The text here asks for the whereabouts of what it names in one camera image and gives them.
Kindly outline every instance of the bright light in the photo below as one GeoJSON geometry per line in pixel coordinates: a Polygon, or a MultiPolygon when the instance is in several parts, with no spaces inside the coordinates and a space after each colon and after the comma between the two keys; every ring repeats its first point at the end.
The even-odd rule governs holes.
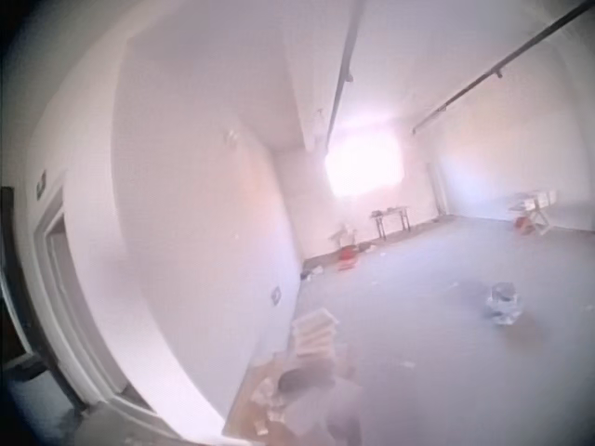
{"type": "Polygon", "coordinates": [[[399,144],[389,132],[352,135],[330,148],[326,174],[336,196],[360,195],[403,179],[399,144]]]}

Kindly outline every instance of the room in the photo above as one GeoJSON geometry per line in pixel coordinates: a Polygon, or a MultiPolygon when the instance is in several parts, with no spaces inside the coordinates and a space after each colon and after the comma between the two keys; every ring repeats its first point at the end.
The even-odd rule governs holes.
{"type": "Polygon", "coordinates": [[[3,82],[3,295],[46,368],[13,391],[60,407],[27,416],[285,444],[230,426],[313,313],[359,395],[321,444],[589,444],[592,4],[41,5],[3,82]]]}

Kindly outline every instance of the white wall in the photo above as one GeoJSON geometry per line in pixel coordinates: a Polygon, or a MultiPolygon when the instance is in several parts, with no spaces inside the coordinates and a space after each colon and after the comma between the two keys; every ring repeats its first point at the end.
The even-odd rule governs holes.
{"type": "Polygon", "coordinates": [[[270,321],[268,349],[286,348],[299,264],[269,152],[222,107],[223,86],[133,52],[112,150],[143,294],[184,370],[225,416],[270,321]],[[226,143],[230,130],[237,147],[226,143]]]}
{"type": "MultiPolygon", "coordinates": [[[[390,124],[403,159],[403,181],[353,198],[338,198],[331,191],[324,167],[323,151],[284,151],[275,153],[275,167],[281,182],[285,205],[297,235],[303,259],[337,250],[329,237],[348,223],[357,229],[358,242],[377,238],[370,213],[389,206],[408,205],[411,225],[437,216],[428,175],[427,157],[406,130],[390,124]]],[[[386,232],[401,229],[397,216],[385,220],[386,232]]]]}
{"type": "MultiPolygon", "coordinates": [[[[118,87],[121,69],[128,56],[126,51],[130,39],[171,13],[180,3],[147,1],[128,11],[65,73],[63,82],[51,96],[38,123],[11,120],[6,138],[22,144],[10,145],[11,153],[3,159],[3,171],[10,173],[7,184],[14,186],[17,192],[16,227],[26,279],[50,342],[64,359],[61,363],[64,372],[76,381],[79,388],[87,388],[92,394],[92,384],[86,381],[80,364],[64,343],[52,308],[48,305],[33,249],[33,233],[49,201],[61,187],[74,266],[91,314],[114,359],[143,398],[183,438],[201,443],[221,443],[223,440],[219,434],[223,415],[229,409],[231,394],[244,372],[241,367],[245,366],[251,348],[254,348],[258,335],[267,329],[268,317],[273,314],[268,300],[272,286],[280,283],[284,288],[285,301],[277,309],[283,318],[289,319],[292,297],[295,297],[298,288],[298,268],[290,255],[291,246],[287,241],[290,238],[286,233],[288,226],[286,222],[283,226],[283,213],[275,198],[271,176],[266,175],[270,170],[267,170],[264,155],[248,155],[246,149],[220,159],[220,164],[213,160],[214,170],[217,169],[221,175],[229,173],[225,165],[233,172],[229,181],[217,178],[218,182],[213,187],[218,189],[213,191],[213,196],[220,199],[222,196],[227,198],[229,194],[230,201],[224,203],[225,213],[221,216],[225,217],[223,221],[227,219],[228,225],[237,225],[237,231],[236,227],[226,227],[225,223],[218,226],[218,220],[208,220],[212,217],[212,209],[206,206],[206,202],[190,206],[197,194],[208,201],[211,189],[208,189],[208,184],[197,183],[200,178],[192,168],[201,167],[199,164],[180,161],[185,160],[184,156],[196,156],[193,160],[199,163],[201,143],[209,138],[212,141],[212,136],[205,135],[207,139],[204,140],[194,134],[196,139],[190,141],[191,146],[188,141],[175,139],[174,143],[154,135],[152,143],[157,146],[152,146],[155,148],[153,161],[159,161],[165,149],[175,151],[179,157],[176,160],[168,158],[171,164],[153,165],[150,169],[151,181],[144,186],[147,192],[152,193],[149,195],[153,192],[158,195],[158,190],[153,190],[152,185],[169,184],[167,177],[171,177],[171,184],[180,186],[176,189],[179,194],[176,200],[171,197],[165,200],[171,201],[168,211],[172,217],[159,215],[158,202],[152,196],[147,202],[144,194],[145,200],[140,201],[137,207],[134,207],[135,204],[126,207],[129,204],[127,197],[143,197],[138,196],[137,185],[128,184],[126,173],[118,163],[126,162],[126,151],[130,150],[139,157],[130,165],[134,167],[136,162],[143,162],[145,152],[112,134],[114,106],[117,104],[120,110],[122,105],[122,101],[116,102],[116,89],[120,88],[117,95],[126,95],[122,87],[118,87]],[[255,179],[251,179],[249,169],[242,168],[241,157],[254,167],[255,179]],[[160,177],[158,172],[162,167],[164,174],[160,177]],[[35,183],[44,170],[46,193],[37,201],[35,183]],[[271,194],[260,194],[268,190],[271,194]],[[146,203],[150,203],[151,209],[142,206],[146,203]],[[133,210],[139,211],[139,215],[145,216],[147,221],[134,217],[133,210]],[[222,229],[218,236],[208,230],[198,230],[207,220],[210,221],[211,231],[215,227],[222,229]],[[156,235],[157,229],[163,238],[156,235]],[[235,239],[236,232],[240,235],[238,241],[235,239]],[[142,234],[155,238],[142,240],[142,234]],[[211,235],[214,236],[213,244],[209,244],[208,238],[203,243],[199,239],[211,235]],[[226,244],[223,240],[227,236],[231,237],[231,241],[226,244]],[[164,266],[160,274],[148,277],[147,271],[151,266],[162,266],[171,259],[169,242],[180,249],[179,257],[176,256],[175,262],[169,263],[169,266],[164,266]],[[144,254],[145,246],[155,248],[153,256],[141,259],[139,256],[144,254]],[[284,253],[283,258],[278,255],[279,252],[284,253]],[[265,256],[258,256],[260,253],[265,253],[265,256]],[[213,260],[212,263],[202,257],[206,254],[213,260]],[[271,269],[271,263],[265,262],[264,257],[276,262],[278,268],[284,266],[288,275],[278,277],[279,270],[271,269]],[[197,273],[198,269],[193,268],[195,264],[181,262],[181,259],[193,258],[202,259],[201,268],[213,273],[210,277],[212,282],[207,281],[204,285],[201,281],[205,279],[205,272],[197,273]],[[182,272],[172,270],[174,265],[180,266],[180,262],[183,263],[182,272]],[[293,279],[292,268],[296,273],[293,279]],[[232,280],[227,276],[230,271],[234,274],[232,280]],[[164,277],[164,274],[170,273],[171,277],[164,277]],[[162,286],[167,283],[167,289],[158,288],[164,292],[156,294],[152,286],[160,280],[162,286]],[[225,363],[227,359],[231,359],[229,364],[225,363]],[[222,365],[231,367],[228,371],[220,370],[220,376],[214,376],[216,369],[222,365]]],[[[66,21],[65,16],[58,17],[57,32],[59,25],[66,21]]],[[[43,45],[45,40],[34,43],[43,45]]],[[[20,51],[28,54],[26,51],[29,49],[24,45],[20,51]]],[[[11,113],[18,110],[23,102],[31,104],[47,98],[46,95],[37,95],[36,90],[27,96],[27,89],[20,88],[21,84],[34,82],[37,77],[36,73],[22,69],[19,58],[15,59],[14,66],[5,75],[3,89],[18,89],[22,94],[11,96],[10,101],[3,103],[3,115],[7,116],[12,116],[11,113]]],[[[64,58],[56,56],[54,62],[62,63],[64,58]]],[[[135,75],[141,76],[142,73],[135,72],[135,75]]],[[[167,109],[158,105],[155,104],[151,111],[168,113],[167,109]]],[[[185,121],[180,123],[168,122],[172,125],[185,124],[183,128],[187,130],[189,125],[197,125],[199,115],[186,116],[185,121]]],[[[134,125],[138,131],[144,132],[151,129],[148,125],[154,124],[154,120],[147,114],[142,116],[147,124],[135,121],[134,125]]],[[[215,116],[207,113],[206,118],[215,116]]],[[[169,133],[164,135],[173,138],[173,133],[170,128],[169,133]]],[[[217,154],[214,149],[217,145],[206,146],[209,148],[206,156],[217,154]]],[[[252,142],[250,147],[261,153],[256,142],[252,142]]]]}
{"type": "Polygon", "coordinates": [[[557,46],[541,43],[512,62],[503,79],[489,78],[421,130],[451,213],[512,219],[515,193],[555,189],[552,224],[593,228],[593,139],[567,63],[557,46]]]}

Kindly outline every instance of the concrete floor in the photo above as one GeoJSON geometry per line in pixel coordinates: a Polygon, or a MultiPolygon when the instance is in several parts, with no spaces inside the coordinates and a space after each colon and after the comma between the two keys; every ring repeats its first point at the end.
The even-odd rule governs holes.
{"type": "Polygon", "coordinates": [[[365,446],[595,444],[595,235],[458,218],[304,282],[357,353],[365,446]],[[495,282],[525,312],[487,318],[495,282]]]}

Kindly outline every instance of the small table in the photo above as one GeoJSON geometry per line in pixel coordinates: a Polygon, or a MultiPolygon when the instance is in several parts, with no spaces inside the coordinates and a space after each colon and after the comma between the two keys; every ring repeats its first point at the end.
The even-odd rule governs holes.
{"type": "Polygon", "coordinates": [[[376,221],[378,237],[382,240],[387,240],[387,233],[384,230],[384,222],[382,220],[385,216],[392,216],[394,214],[399,214],[403,230],[411,230],[409,215],[407,215],[407,206],[389,207],[386,211],[373,211],[372,214],[370,214],[370,218],[373,218],[376,221]]]}

